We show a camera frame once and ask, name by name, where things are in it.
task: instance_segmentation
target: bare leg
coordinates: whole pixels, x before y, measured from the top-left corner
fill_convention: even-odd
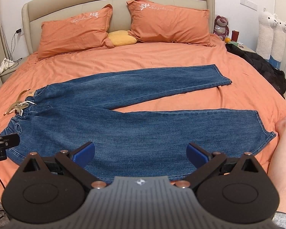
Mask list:
[[[268,176],[280,195],[278,211],[286,213],[286,117],[275,124],[279,143],[272,156]]]

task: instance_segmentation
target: orange bed sheet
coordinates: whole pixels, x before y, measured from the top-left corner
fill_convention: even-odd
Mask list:
[[[224,42],[217,36],[211,34],[211,41],[215,47],[177,43],[137,43],[113,49],[63,54],[41,61],[37,61],[37,53],[32,54],[0,88],[0,132],[13,116],[3,116],[3,113],[25,89],[39,89],[47,84],[102,72],[208,64],[216,64],[221,73],[233,83],[143,102],[117,111],[250,109],[259,112],[266,130],[275,131],[275,123],[286,116],[286,101],[245,60],[228,53]],[[278,137],[275,137],[256,155],[266,171],[277,143]],[[9,159],[0,162],[0,178],[5,185],[17,167]],[[3,188],[0,185],[0,198],[2,192]]]

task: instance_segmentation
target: blue gripper pad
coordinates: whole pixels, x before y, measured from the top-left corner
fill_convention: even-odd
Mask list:
[[[93,158],[95,154],[95,146],[93,143],[90,143],[79,152],[75,153],[72,157],[72,161],[84,168]]]
[[[186,147],[186,156],[197,169],[209,162],[208,156],[206,156],[190,144],[188,144]]]

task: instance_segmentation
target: yellow pillow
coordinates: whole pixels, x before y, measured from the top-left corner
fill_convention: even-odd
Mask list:
[[[132,45],[136,44],[137,42],[135,37],[128,35],[128,32],[124,30],[108,33],[108,38],[112,41],[115,47],[122,45]]]

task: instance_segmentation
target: black jacket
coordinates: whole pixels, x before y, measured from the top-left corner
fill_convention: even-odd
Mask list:
[[[228,52],[240,56],[252,65],[282,96],[286,92],[285,73],[274,68],[263,57],[254,52],[245,52],[233,44],[226,44]]]

